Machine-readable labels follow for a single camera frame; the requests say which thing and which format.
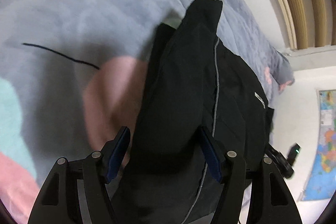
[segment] black line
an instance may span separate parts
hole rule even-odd
[[[36,48],[42,48],[42,49],[44,49],[44,50],[51,51],[51,52],[53,52],[53,53],[56,53],[56,54],[58,54],[58,55],[61,55],[61,56],[65,57],[65,58],[67,58],[67,59],[69,59],[69,60],[71,60],[71,61],[74,61],[74,62],[76,62],[76,63],[85,64],[85,65],[91,66],[91,67],[93,67],[93,68],[95,68],[95,69],[100,69],[98,66],[96,66],[96,65],[94,65],[94,64],[92,64],[92,63],[85,62],[85,61],[82,61],[82,60],[74,59],[74,58],[72,58],[72,57],[70,57],[70,56],[67,56],[67,55],[63,54],[63,53],[54,51],[54,50],[52,50],[52,49],[50,49],[50,48],[47,48],[47,47],[44,47],[44,46],[41,46],[41,45],[30,44],[30,43],[22,43],[22,45],[24,45],[24,46],[36,47]]]

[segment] gray blanket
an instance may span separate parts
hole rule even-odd
[[[38,189],[57,158],[81,159],[97,148],[83,94],[99,68],[109,72],[105,64],[125,56],[146,64],[156,27],[177,27],[192,1],[0,0],[0,168],[22,168],[16,181],[0,174],[0,198],[18,221],[32,206],[19,205],[20,195],[36,194],[22,187],[29,176]],[[290,65],[243,0],[222,1],[217,35],[253,69],[275,108],[279,90],[293,82]]]

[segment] black mount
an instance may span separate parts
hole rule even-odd
[[[279,160],[276,162],[265,157],[259,170],[250,172],[246,170],[243,156],[234,151],[225,151],[224,146],[206,128],[199,128],[197,137],[212,177],[226,185],[211,224],[237,224],[245,179],[252,179],[247,224],[302,224],[293,197],[279,171],[283,166],[276,166]],[[37,196],[28,224],[83,224],[78,179],[84,180],[92,223],[117,224],[105,184],[117,176],[129,142],[130,131],[122,127],[114,140],[83,160],[69,162],[66,158],[59,158]],[[273,155],[274,159],[278,157],[278,154]]]

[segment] map poster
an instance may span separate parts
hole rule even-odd
[[[331,198],[336,190],[336,90],[319,91],[319,97],[318,148],[303,201]]]

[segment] bed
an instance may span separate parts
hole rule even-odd
[[[155,30],[176,28],[192,1],[0,0],[0,199],[17,223],[59,157],[82,159],[120,126],[134,130]],[[217,35],[276,108],[294,81],[288,60],[243,0],[222,1]]]

